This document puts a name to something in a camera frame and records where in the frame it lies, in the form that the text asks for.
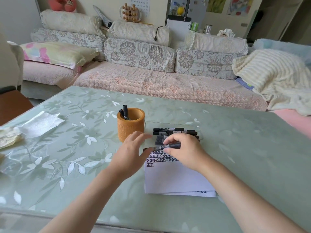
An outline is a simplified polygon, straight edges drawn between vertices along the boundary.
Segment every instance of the hand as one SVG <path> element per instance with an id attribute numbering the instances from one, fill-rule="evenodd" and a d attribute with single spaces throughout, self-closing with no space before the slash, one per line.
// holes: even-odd
<path id="1" fill-rule="evenodd" d="M 131 177 L 142 167 L 152 152 L 153 149 L 148 148 L 140 156 L 138 154 L 141 144 L 151 137 L 150 134 L 138 131 L 130 134 L 113 156 L 108 168 L 124 180 Z"/>
<path id="2" fill-rule="evenodd" d="M 163 144 L 167 145 L 179 141 L 180 149 L 165 148 L 163 151 L 178 159 L 187 168 L 200 172 L 200 167 L 206 158 L 211 158 L 201 147 L 198 140 L 188 134 L 173 133 L 165 139 Z"/>

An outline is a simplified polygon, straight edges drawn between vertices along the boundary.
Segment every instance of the forearm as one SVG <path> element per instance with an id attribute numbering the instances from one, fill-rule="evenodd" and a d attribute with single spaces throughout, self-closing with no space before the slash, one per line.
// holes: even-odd
<path id="1" fill-rule="evenodd" d="M 72 203 L 52 219 L 43 233 L 91 232 L 105 204 L 122 183 L 113 170 L 101 171 L 90 185 Z"/>
<path id="2" fill-rule="evenodd" d="M 201 173 L 222 197 L 244 233 L 305 232 L 218 161 L 207 158 Z"/>

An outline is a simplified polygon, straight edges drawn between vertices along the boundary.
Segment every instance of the left hand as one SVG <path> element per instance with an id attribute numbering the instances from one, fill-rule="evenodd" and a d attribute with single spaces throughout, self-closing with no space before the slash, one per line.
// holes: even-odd
<path id="1" fill-rule="evenodd" d="M 113 156 L 108 168 L 124 179 L 131 177 L 142 167 L 152 152 L 153 149 L 148 148 L 140 156 L 138 154 L 142 143 L 151 137 L 150 134 L 138 131 L 130 134 Z"/>

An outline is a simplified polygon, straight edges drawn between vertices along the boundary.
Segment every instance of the light blue cushion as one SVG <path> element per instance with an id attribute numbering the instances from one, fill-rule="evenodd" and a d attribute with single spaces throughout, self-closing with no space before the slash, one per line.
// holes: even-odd
<path id="1" fill-rule="evenodd" d="M 274 49 L 297 55 L 301 57 L 306 66 L 311 69 L 311 46 L 295 43 L 285 43 L 269 39 L 257 39 L 253 44 L 253 49 Z"/>

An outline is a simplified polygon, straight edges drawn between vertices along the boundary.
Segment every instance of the pink plush toy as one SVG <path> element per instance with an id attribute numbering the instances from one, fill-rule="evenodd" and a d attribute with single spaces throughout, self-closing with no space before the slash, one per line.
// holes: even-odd
<path id="1" fill-rule="evenodd" d="M 49 5 L 54 11 L 73 12 L 76 9 L 76 0 L 49 0 Z"/>

